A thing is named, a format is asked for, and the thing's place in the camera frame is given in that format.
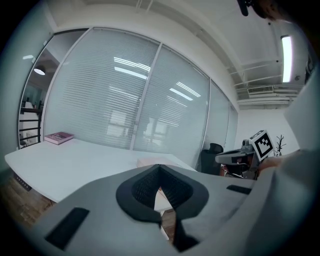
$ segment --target ceiling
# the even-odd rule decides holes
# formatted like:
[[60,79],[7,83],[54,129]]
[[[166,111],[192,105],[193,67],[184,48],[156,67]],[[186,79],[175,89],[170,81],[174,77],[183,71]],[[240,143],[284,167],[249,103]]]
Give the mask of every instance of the ceiling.
[[[240,105],[252,105],[248,88],[274,85],[274,97],[290,98],[305,84],[308,47],[291,23],[258,17],[252,8],[241,14],[237,0],[70,0],[79,5],[119,4],[137,12],[155,12],[181,24],[206,43],[220,58],[234,81]],[[292,40],[291,81],[282,83],[281,36]]]

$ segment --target window blinds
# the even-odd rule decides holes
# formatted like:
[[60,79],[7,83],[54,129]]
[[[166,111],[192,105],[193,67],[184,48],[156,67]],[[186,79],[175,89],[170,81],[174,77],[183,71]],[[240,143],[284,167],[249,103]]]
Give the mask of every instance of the window blinds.
[[229,124],[228,124],[228,132],[225,140],[224,151],[234,150],[236,134],[237,134],[237,126],[238,126],[238,113],[230,103]]
[[206,133],[202,149],[208,150],[210,143],[225,146],[228,122],[229,122],[229,100],[211,81],[210,109],[207,121]]
[[92,29],[57,73],[44,135],[129,149],[134,123],[159,44],[122,31]]
[[134,150],[170,153],[195,167],[207,121],[209,79],[162,47],[148,85]]

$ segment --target white desk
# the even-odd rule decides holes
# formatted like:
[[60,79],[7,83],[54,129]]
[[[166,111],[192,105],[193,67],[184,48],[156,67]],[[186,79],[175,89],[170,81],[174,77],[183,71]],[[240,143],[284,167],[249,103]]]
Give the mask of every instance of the white desk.
[[[78,139],[61,145],[44,141],[4,158],[34,190],[59,202],[91,181],[137,168],[137,160],[148,157],[165,157],[182,168],[195,171],[172,154],[126,150]],[[171,206],[157,193],[154,209],[160,212]]]

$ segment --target black chair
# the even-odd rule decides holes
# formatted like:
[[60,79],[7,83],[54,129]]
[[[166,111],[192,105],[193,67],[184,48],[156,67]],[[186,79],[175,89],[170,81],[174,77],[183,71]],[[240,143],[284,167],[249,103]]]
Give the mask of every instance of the black chair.
[[200,173],[220,175],[220,163],[215,161],[216,155],[224,151],[224,148],[215,143],[210,143],[210,149],[203,149],[200,153],[196,170]]

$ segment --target black rubber pad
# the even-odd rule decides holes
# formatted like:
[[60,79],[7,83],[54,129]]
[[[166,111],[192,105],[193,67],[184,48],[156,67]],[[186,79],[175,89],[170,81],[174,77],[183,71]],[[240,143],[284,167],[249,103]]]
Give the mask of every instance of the black rubber pad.
[[235,192],[239,192],[242,194],[249,195],[251,192],[251,188],[243,187],[243,186],[237,186],[237,185],[230,185],[226,188],[227,190],[232,190]]
[[73,208],[67,216],[45,238],[49,243],[64,250],[70,239],[77,232],[89,211],[84,208]]

